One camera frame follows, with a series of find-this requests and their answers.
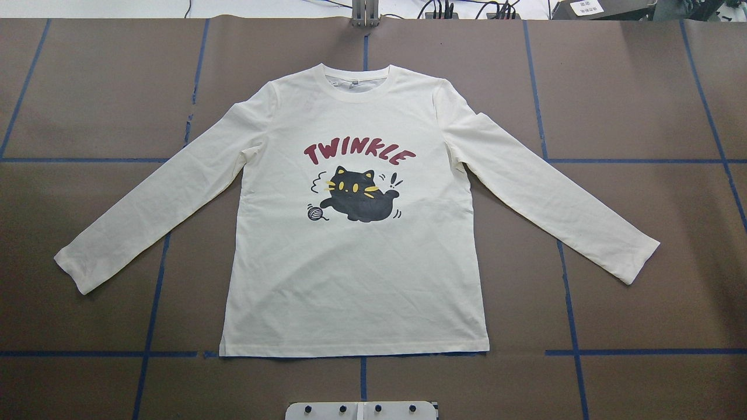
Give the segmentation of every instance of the squiggly line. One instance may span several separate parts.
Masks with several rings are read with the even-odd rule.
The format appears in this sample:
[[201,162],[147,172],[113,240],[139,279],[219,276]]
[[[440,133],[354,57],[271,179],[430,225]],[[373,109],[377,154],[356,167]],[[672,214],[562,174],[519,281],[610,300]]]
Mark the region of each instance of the squiggly line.
[[316,191],[316,190],[314,189],[314,187],[316,187],[316,186],[317,186],[317,181],[318,181],[318,180],[320,180],[320,179],[322,179],[322,173],[326,173],[326,171],[325,171],[325,170],[323,170],[323,171],[319,172],[319,175],[317,175],[317,178],[316,178],[316,179],[314,180],[314,182],[313,182],[313,183],[311,184],[311,191],[312,191],[312,192],[314,192],[314,193],[316,193],[316,194],[319,194],[319,191]]

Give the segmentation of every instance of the white label sticker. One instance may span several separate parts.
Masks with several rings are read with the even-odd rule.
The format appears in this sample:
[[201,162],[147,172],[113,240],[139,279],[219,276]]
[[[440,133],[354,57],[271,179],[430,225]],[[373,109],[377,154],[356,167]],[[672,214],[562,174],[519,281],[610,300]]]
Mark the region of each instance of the white label sticker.
[[598,0],[576,1],[575,3],[571,3],[571,8],[576,13],[576,16],[587,16],[604,12]]

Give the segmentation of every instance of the shirt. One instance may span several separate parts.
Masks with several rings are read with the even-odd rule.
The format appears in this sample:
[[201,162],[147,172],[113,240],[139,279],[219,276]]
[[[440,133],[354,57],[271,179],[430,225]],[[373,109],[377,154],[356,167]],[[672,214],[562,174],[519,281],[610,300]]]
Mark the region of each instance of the shirt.
[[233,105],[55,261],[86,294],[244,169],[221,356],[485,351],[465,166],[626,284],[659,245],[449,81],[319,64]]

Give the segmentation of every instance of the black cat graphic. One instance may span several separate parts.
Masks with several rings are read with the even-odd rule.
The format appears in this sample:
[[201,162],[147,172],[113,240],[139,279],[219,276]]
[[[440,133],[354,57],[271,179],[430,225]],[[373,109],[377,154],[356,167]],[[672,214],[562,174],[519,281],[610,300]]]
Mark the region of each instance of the black cat graphic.
[[392,200],[400,196],[395,190],[381,192],[374,183],[374,172],[360,173],[338,166],[329,184],[330,198],[319,205],[332,207],[347,214],[349,220],[371,222],[384,220],[391,214]]

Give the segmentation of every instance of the shirt sleeve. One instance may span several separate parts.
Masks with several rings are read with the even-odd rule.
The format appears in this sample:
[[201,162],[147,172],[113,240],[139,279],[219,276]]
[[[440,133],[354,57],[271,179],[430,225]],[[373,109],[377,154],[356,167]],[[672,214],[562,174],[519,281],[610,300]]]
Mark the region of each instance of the shirt sleeve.
[[225,190],[263,149],[279,106],[272,82],[233,105],[55,256],[82,294],[122,270]]
[[433,95],[453,164],[467,164],[498,198],[630,285],[659,246],[518,142],[475,114],[449,81]]

